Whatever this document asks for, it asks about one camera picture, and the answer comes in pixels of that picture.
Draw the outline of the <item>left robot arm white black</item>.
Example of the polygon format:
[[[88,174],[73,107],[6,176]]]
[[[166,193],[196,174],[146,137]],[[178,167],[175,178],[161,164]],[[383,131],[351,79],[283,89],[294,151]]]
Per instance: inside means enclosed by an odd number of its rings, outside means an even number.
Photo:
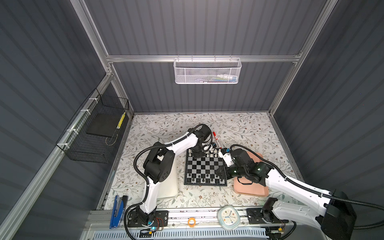
[[[128,227],[129,213],[134,211],[146,226],[153,224],[160,186],[169,177],[175,157],[191,148],[196,148],[202,155],[203,144],[212,142],[213,132],[210,127],[199,124],[169,143],[156,142],[136,155],[133,167],[145,180],[145,190],[141,202],[129,206],[124,212],[124,228],[130,239],[135,237]]]

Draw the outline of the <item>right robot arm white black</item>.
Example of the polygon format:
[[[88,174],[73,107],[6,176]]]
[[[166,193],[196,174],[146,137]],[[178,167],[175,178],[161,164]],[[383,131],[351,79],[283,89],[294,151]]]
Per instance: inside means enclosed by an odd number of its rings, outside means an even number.
[[[383,210],[377,204],[355,201],[342,191],[330,192],[285,175],[274,163],[256,155],[260,159],[255,162],[252,151],[235,144],[232,148],[218,149],[217,155],[224,160],[224,165],[216,170],[216,174],[227,180],[245,178],[249,184],[259,184],[278,190],[304,204],[303,207],[285,203],[276,198],[269,198],[262,208],[262,215],[267,223],[274,219],[289,220],[320,229],[332,240],[349,240],[354,230],[369,230],[382,227],[383,221],[357,226],[357,214],[353,205]]]

